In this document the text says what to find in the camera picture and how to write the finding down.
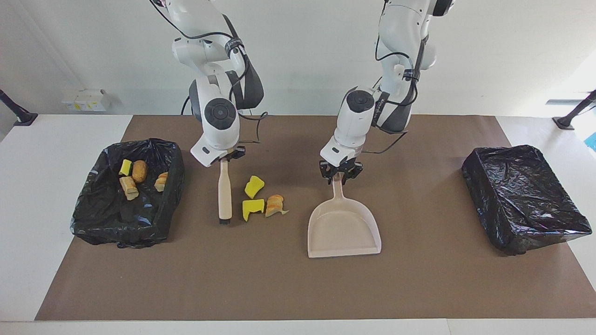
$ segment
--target sponge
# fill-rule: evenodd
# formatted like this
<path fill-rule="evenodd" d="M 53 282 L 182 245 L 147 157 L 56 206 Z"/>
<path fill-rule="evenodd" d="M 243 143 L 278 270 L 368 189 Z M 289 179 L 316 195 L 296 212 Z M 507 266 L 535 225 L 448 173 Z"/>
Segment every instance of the sponge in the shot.
<path fill-rule="evenodd" d="M 250 177 L 250 181 L 246 184 L 246 187 L 244 187 L 244 193 L 246 193 L 249 198 L 254 199 L 254 196 L 256 196 L 257 192 L 263 187 L 265 187 L 265 182 L 257 176 L 252 176 Z"/>
<path fill-rule="evenodd" d="M 265 211 L 265 199 L 242 201 L 242 216 L 246 222 L 249 221 L 249 214 Z"/>
<path fill-rule="evenodd" d="M 122 167 L 120 168 L 120 172 L 118 172 L 119 176 L 129 176 L 131 175 L 132 169 L 132 162 L 128 159 L 122 161 Z"/>

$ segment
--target food scrap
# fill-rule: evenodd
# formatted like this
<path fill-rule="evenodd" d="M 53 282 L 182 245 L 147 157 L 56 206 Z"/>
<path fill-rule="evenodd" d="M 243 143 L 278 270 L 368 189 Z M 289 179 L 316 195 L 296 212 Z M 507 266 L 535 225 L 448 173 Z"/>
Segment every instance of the food scrap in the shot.
<path fill-rule="evenodd" d="M 288 210 L 284 210 L 284 197 L 279 194 L 274 196 L 270 196 L 267 199 L 267 210 L 265 211 L 265 217 L 268 218 L 271 215 L 280 212 L 282 215 L 285 215 Z"/>
<path fill-rule="evenodd" d="M 167 180 L 167 172 L 162 173 L 157 177 L 155 181 L 155 189 L 157 192 L 163 192 L 163 189 L 166 187 L 166 180 Z"/>
<path fill-rule="evenodd" d="M 137 160 L 132 166 L 132 179 L 136 183 L 144 182 L 147 177 L 147 163 L 144 160 Z"/>
<path fill-rule="evenodd" d="M 128 201 L 131 201 L 139 196 L 139 190 L 136 188 L 135 181 L 131 176 L 120 178 L 120 185 L 122 186 Z"/>

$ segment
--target black plastic bag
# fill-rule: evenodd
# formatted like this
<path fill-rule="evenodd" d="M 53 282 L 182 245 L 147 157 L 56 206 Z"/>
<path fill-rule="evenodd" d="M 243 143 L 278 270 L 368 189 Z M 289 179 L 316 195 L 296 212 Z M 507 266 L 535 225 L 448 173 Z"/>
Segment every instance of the black plastic bag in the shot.
<path fill-rule="evenodd" d="M 118 173 L 122 161 L 144 160 L 147 179 L 137 184 L 139 196 L 126 199 Z M 162 193 L 155 180 L 168 172 Z M 167 238 L 184 184 L 178 144 L 150 138 L 112 144 L 91 169 L 74 209 L 70 231 L 91 244 L 117 243 L 119 248 L 150 247 Z"/>
<path fill-rule="evenodd" d="M 476 148 L 462 171 L 480 223 L 491 243 L 507 255 L 592 233 L 534 147 Z"/>

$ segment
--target brown paper mat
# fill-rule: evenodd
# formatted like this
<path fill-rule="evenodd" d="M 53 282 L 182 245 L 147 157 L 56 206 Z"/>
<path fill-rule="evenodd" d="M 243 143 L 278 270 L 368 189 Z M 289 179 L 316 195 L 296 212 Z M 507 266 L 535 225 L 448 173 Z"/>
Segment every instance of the brown paper mat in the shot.
<path fill-rule="evenodd" d="M 345 187 L 378 222 L 376 256 L 309 259 L 313 209 L 332 196 L 318 171 L 335 117 L 270 117 L 263 144 L 230 164 L 235 218 L 218 224 L 217 166 L 188 152 L 193 117 L 135 116 L 124 141 L 158 137 L 184 151 L 186 184 L 166 243 L 142 250 L 75 238 L 36 320 L 300 320 L 596 317 L 596 293 L 567 244 L 503 257 L 480 226 L 460 167 L 475 147 L 509 145 L 494 117 L 413 116 L 410 133 Z M 254 124 L 243 122 L 243 138 Z M 392 137 L 372 130 L 367 149 Z M 290 210 L 241 222 L 244 184 Z"/>

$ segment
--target dustpan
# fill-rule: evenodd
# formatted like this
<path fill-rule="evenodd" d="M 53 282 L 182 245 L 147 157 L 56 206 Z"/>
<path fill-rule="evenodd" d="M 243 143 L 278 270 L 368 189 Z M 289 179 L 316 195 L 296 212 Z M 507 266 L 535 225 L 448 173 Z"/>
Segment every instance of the dustpan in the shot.
<path fill-rule="evenodd" d="M 320 204 L 308 222 L 310 258 L 381 252 L 381 235 L 370 210 L 343 196 L 342 173 L 333 177 L 333 198 Z"/>

